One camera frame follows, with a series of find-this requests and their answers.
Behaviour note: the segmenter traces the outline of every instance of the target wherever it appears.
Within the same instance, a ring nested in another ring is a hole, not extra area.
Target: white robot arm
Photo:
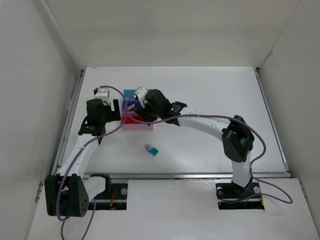
[[[55,175],[49,175],[45,179],[46,207],[50,216],[57,215],[58,190],[64,176],[66,176],[64,187],[67,189],[61,194],[59,212],[61,216],[66,217],[83,217],[88,210],[89,201],[105,191],[110,184],[107,174],[90,176],[83,182],[89,160],[102,141],[102,137],[97,137],[106,133],[106,123],[121,120],[119,101],[113,100],[114,111],[112,111],[109,94],[108,88],[94,90],[94,99],[86,102],[87,116],[81,124],[70,156]],[[83,149],[81,154],[71,166],[81,149]]]
[[[148,92],[139,87],[135,95],[141,105],[136,113],[146,122],[153,122],[158,118],[165,120],[178,115],[200,115],[199,112],[190,110],[185,103],[170,103],[157,89]],[[234,118],[245,122],[240,116]],[[254,136],[245,127],[224,119],[197,116],[180,117],[166,123],[196,129],[222,141],[224,153],[232,163],[232,182],[244,190],[251,183],[250,155]]]

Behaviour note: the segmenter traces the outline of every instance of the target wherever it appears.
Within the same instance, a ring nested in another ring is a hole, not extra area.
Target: small purple object
[[[154,147],[152,147],[150,144],[145,145],[145,149],[152,155],[152,156],[156,156],[158,154],[158,150]]]

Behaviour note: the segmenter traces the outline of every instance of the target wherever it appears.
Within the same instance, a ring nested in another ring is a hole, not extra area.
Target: white panel
[[[124,89],[159,89],[171,101],[186,103],[200,113],[242,116],[265,139],[266,155],[254,172],[284,172],[285,168],[252,67],[99,67],[86,69],[64,159],[71,153],[93,89],[111,85]],[[112,91],[111,98],[118,98]],[[106,124],[106,131],[120,123]],[[150,155],[145,145],[159,150]],[[258,139],[251,156],[262,152]],[[86,173],[231,173],[231,161],[215,137],[166,123],[153,131],[124,131],[105,137],[92,155]]]
[[[320,1],[302,0],[260,76],[293,176],[302,180],[320,230]]]
[[[0,233],[26,239],[71,73],[32,0],[0,0]]]
[[[49,0],[83,66],[255,66],[299,0]]]
[[[297,179],[272,179],[293,204],[264,197],[265,210],[219,210],[213,180],[132,180],[127,210],[96,211],[86,239],[319,240]],[[261,191],[284,199],[261,184]],[[65,239],[81,239],[91,217],[67,220]],[[61,222],[48,216],[42,194],[28,240],[60,239]]]

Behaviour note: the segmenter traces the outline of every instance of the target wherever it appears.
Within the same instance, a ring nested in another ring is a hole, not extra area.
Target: purple cable
[[[113,87],[113,86],[101,86],[100,88],[111,88],[115,91],[117,91],[122,97],[124,100],[126,100],[125,96],[122,94],[122,92],[120,92],[117,88]],[[128,112],[128,106],[127,106],[127,101],[125,101],[125,109],[126,109],[126,113]],[[106,134],[103,134],[103,135],[100,135],[100,136],[97,136],[97,137],[94,137],[93,139],[89,140],[88,142],[86,142],[83,146],[84,148],[87,147],[90,143],[92,143],[94,140],[97,140],[97,139],[100,139],[100,138],[103,138],[103,137],[106,137],[108,135],[111,135],[113,134],[114,132],[118,131],[123,125],[124,123],[126,122],[127,120],[127,117],[128,117],[128,114],[126,114],[126,116],[124,117],[124,120],[123,122],[114,130],[106,133]],[[61,225],[61,238],[62,240],[65,240],[64,238],[64,235],[63,235],[63,228],[64,228],[64,225],[65,225],[65,221],[69,218],[69,217],[65,217],[65,218],[62,218],[61,215],[60,215],[60,198],[61,198],[61,194],[62,194],[62,190],[64,188],[64,185],[65,185],[65,182],[66,182],[66,179],[67,179],[67,176],[68,176],[68,173],[70,172],[72,166],[75,164],[77,158],[81,155],[81,153],[84,151],[84,148],[81,148],[80,151],[77,153],[77,155],[74,157],[74,159],[72,160],[72,162],[70,163],[70,166],[67,168],[67,170],[65,171],[65,174],[61,180],[61,183],[60,183],[60,187],[59,187],[59,190],[58,190],[58,194],[57,194],[57,197],[56,197],[56,205],[55,205],[55,212],[56,212],[56,217],[58,218],[59,221],[63,222],[62,225]],[[92,210],[92,215],[91,215],[91,219],[88,223],[88,226],[85,230],[85,233],[82,237],[81,240],[83,240],[89,230],[89,227],[91,225],[91,222],[92,222],[92,219],[94,217],[94,214],[95,214],[95,210],[96,210],[96,201],[93,200],[93,210]]]
[[[81,240],[84,240],[85,237],[86,237],[86,235],[87,235],[87,232],[88,232],[88,230],[89,230],[89,228],[90,228],[92,219],[94,218],[94,215],[95,215],[96,207],[97,207],[97,202],[96,202],[96,200],[93,199],[92,215],[91,215],[90,221],[89,221],[89,223],[88,223],[88,226],[86,227],[86,230],[85,230],[85,232],[84,232],[83,237],[81,238]],[[66,239],[65,239],[65,236],[64,236],[64,225],[65,225],[65,223],[66,223],[66,221],[63,221],[63,223],[62,223],[62,225],[61,225],[61,231],[60,231],[60,233],[61,233],[61,238],[62,238],[62,240],[66,240]]]
[[[252,164],[257,161],[258,159],[260,159],[265,153],[266,153],[266,150],[267,150],[267,146],[266,146],[266,143],[265,141],[262,139],[262,137],[252,128],[250,127],[249,125],[247,125],[246,123],[238,120],[238,119],[235,119],[233,117],[229,117],[229,116],[223,116],[223,115],[204,115],[204,114],[200,114],[200,115],[197,115],[197,114],[184,114],[184,115],[178,115],[178,116],[173,116],[173,117],[169,117],[169,118],[166,118],[164,120],[159,120],[159,121],[151,121],[151,122],[147,122],[147,121],[140,121],[140,120],[137,120],[135,118],[133,118],[132,116],[130,116],[128,114],[128,105],[127,105],[127,102],[131,99],[134,98],[134,96],[130,97],[128,100],[126,100],[125,96],[122,94],[122,92],[120,92],[117,88],[113,87],[113,86],[109,86],[109,85],[104,85],[104,86],[100,86],[100,88],[110,88],[110,89],[113,89],[115,91],[117,91],[121,97],[125,100],[124,104],[125,104],[125,107],[124,107],[124,111],[125,111],[125,117],[124,117],[124,120],[122,121],[122,123],[114,130],[106,133],[106,134],[103,134],[103,135],[100,135],[100,136],[97,136],[97,137],[94,137],[93,139],[89,140],[88,142],[86,142],[83,146],[84,148],[87,147],[90,143],[92,143],[93,141],[97,140],[97,139],[100,139],[100,138],[103,138],[103,137],[106,137],[108,135],[111,135],[113,134],[114,132],[118,131],[126,122],[127,120],[127,117],[129,117],[131,120],[135,121],[136,123],[139,123],[139,124],[159,124],[159,123],[164,123],[166,121],[169,121],[169,120],[173,120],[173,119],[178,119],[178,118],[185,118],[185,117],[201,117],[201,118],[217,118],[217,119],[228,119],[232,122],[236,122],[236,123],[239,123],[243,126],[245,126],[246,128],[248,128],[251,132],[253,132],[257,138],[261,141],[262,145],[263,145],[263,151],[262,153],[257,156],[256,158],[254,158],[251,162],[250,162],[250,174],[251,174],[251,177],[252,179],[254,180],[257,180],[257,181],[260,181],[264,184],[268,184],[278,190],[280,190],[281,192],[283,192],[288,198],[289,198],[289,201],[286,201],[286,200],[283,200],[283,199],[280,199],[276,196],[272,196],[270,194],[267,194],[267,193],[256,193],[256,194],[253,194],[253,195],[250,195],[246,198],[243,198],[243,199],[238,199],[238,200],[235,200],[235,201],[228,201],[228,203],[232,204],[232,203],[238,203],[238,202],[242,202],[242,201],[245,201],[245,200],[248,200],[250,198],[253,198],[255,196],[268,196],[270,198],[273,198],[273,199],[276,199],[276,200],[279,200],[283,203],[286,203],[286,204],[292,204],[293,203],[293,200],[292,198],[289,196],[288,193],[286,193],[282,188],[270,183],[270,182],[267,182],[267,181],[264,181],[264,180],[261,180],[260,178],[257,178],[257,177],[254,177],[253,176],[253,173],[252,173]],[[61,183],[60,183],[60,187],[59,187],[59,190],[58,190],[58,194],[57,194],[57,198],[56,198],[56,206],[55,206],[55,212],[56,212],[56,217],[58,218],[59,221],[63,222],[62,223],[62,226],[61,226],[61,238],[62,240],[65,240],[64,236],[63,236],[63,228],[64,228],[64,225],[65,225],[65,221],[68,219],[68,217],[65,217],[65,218],[61,218],[61,215],[60,215],[60,198],[61,198],[61,194],[62,194],[62,190],[64,188],[64,185],[65,185],[65,182],[66,182],[66,179],[67,179],[67,176],[68,176],[68,173],[70,172],[72,166],[74,165],[74,163],[76,162],[77,158],[81,155],[81,153],[83,152],[84,148],[81,148],[80,151],[77,153],[77,155],[74,157],[74,159],[72,160],[72,162],[70,163],[70,166],[67,168],[66,172],[65,172],[65,175],[63,176],[62,180],[61,180]],[[91,215],[91,219],[88,223],[88,226],[85,230],[85,233],[82,237],[81,240],[83,240],[89,230],[89,227],[91,225],[91,222],[92,222],[92,219],[94,217],[94,214],[95,214],[95,210],[96,210],[96,201],[93,200],[93,211],[92,211],[92,215]]]
[[[216,119],[228,119],[232,122],[236,122],[236,123],[239,123],[243,126],[245,126],[246,128],[248,128],[251,132],[254,133],[254,135],[257,136],[257,138],[261,141],[262,143],[262,146],[263,146],[263,151],[262,153],[257,156],[256,158],[254,158],[251,162],[250,162],[250,175],[252,177],[252,179],[254,180],[257,180],[257,181],[260,181],[261,183],[264,183],[264,184],[268,184],[278,190],[280,190],[281,192],[283,192],[288,198],[289,198],[289,201],[286,201],[286,200],[283,200],[281,198],[278,198],[276,196],[272,196],[270,194],[267,194],[267,193],[256,193],[256,194],[253,194],[253,195],[250,195],[248,197],[245,197],[245,198],[242,198],[242,199],[238,199],[238,200],[235,200],[235,201],[228,201],[228,203],[230,204],[235,204],[235,203],[239,203],[239,202],[242,202],[242,201],[245,201],[245,200],[248,200],[250,198],[253,198],[253,197],[256,197],[256,196],[268,196],[270,198],[273,198],[273,199],[276,199],[276,200],[279,200],[283,203],[286,203],[286,204],[292,204],[293,203],[293,199],[290,197],[290,195],[285,191],[283,190],[281,187],[273,184],[273,183],[270,183],[270,182],[267,182],[267,181],[264,181],[264,180],[261,180],[260,178],[257,178],[255,176],[253,176],[253,173],[252,173],[252,164],[257,161],[258,159],[260,159],[263,155],[265,155],[266,151],[267,151],[267,146],[266,146],[266,143],[265,141],[263,140],[263,138],[252,128],[250,127],[249,125],[247,125],[246,123],[244,123],[243,121],[240,121],[238,119],[235,119],[233,117],[229,117],[229,116],[223,116],[223,115],[204,115],[204,114],[183,114],[183,115],[178,115],[178,116],[172,116],[172,117],[169,117],[169,118],[166,118],[164,120],[159,120],[159,121],[150,121],[150,122],[147,122],[147,121],[140,121],[140,120],[137,120],[137,119],[134,119],[132,116],[130,115],[127,115],[131,120],[135,121],[136,123],[139,123],[139,124],[159,124],[159,123],[163,123],[163,122],[166,122],[166,121],[169,121],[169,120],[173,120],[173,119],[178,119],[178,118],[186,118],[186,117],[201,117],[201,118],[216,118]]]

